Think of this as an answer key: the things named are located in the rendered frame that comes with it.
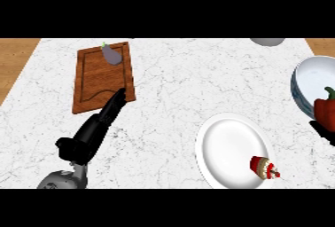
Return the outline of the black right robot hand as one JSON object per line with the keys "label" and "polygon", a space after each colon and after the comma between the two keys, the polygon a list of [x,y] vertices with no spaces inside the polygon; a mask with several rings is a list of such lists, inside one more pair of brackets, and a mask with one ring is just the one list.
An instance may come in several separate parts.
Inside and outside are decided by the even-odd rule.
{"label": "black right robot hand", "polygon": [[308,124],[314,128],[318,135],[329,140],[329,144],[335,146],[335,132],[329,132],[317,121],[309,121]]}

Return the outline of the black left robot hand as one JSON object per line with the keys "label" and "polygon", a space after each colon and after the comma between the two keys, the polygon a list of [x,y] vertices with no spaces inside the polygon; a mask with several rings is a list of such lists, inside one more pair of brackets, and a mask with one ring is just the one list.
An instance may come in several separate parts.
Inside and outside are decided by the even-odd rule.
{"label": "black left robot hand", "polygon": [[103,142],[109,126],[125,105],[125,89],[121,88],[109,98],[98,113],[84,122],[73,137],[60,137],[54,143],[59,157],[78,165],[85,165],[93,159]]}

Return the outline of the red bell pepper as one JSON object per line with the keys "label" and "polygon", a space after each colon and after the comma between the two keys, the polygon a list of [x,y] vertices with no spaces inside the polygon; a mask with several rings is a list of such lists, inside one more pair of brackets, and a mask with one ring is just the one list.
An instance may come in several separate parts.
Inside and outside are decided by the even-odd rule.
{"label": "red bell pepper", "polygon": [[335,89],[324,88],[329,93],[327,99],[314,100],[314,118],[329,132],[335,132]]}

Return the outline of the white bowl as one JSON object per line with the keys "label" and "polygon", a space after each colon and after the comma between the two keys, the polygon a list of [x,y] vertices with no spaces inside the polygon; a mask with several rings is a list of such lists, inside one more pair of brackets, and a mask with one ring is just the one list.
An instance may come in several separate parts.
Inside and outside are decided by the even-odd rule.
{"label": "white bowl", "polygon": [[290,77],[293,101],[309,118],[314,118],[314,100],[329,97],[326,87],[335,89],[335,58],[314,56],[298,63]]}

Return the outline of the white plate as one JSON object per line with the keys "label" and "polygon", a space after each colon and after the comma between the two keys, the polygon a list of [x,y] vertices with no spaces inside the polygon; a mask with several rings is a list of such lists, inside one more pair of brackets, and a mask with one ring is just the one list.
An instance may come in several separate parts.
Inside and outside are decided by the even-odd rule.
{"label": "white plate", "polygon": [[249,168],[253,156],[276,163],[271,142],[252,120],[236,113],[219,113],[202,124],[194,153],[202,177],[214,189],[270,189]]}

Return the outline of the brown wooden cutting board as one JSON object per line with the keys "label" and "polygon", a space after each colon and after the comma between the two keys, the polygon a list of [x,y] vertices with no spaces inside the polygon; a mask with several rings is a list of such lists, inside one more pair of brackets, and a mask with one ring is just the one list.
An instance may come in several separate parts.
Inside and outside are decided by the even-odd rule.
{"label": "brown wooden cutting board", "polygon": [[129,45],[122,42],[109,47],[121,54],[116,66],[104,60],[98,47],[76,51],[72,114],[100,109],[119,88],[125,89],[125,101],[135,100]]}

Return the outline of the purple eggplant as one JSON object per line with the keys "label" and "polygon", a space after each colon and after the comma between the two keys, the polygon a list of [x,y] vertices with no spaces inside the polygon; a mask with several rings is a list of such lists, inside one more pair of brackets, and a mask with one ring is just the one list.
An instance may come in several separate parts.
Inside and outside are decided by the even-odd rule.
{"label": "purple eggplant", "polygon": [[119,65],[121,54],[104,43],[101,44],[100,49],[101,49],[103,58],[107,61],[107,63],[113,66]]}

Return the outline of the grey round object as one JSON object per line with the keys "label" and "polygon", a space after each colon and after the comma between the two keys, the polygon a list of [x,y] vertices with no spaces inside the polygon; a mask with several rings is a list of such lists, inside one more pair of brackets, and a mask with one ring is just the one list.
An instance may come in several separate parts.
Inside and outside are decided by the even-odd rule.
{"label": "grey round object", "polygon": [[283,42],[283,38],[250,38],[250,41],[259,46],[277,46]]}

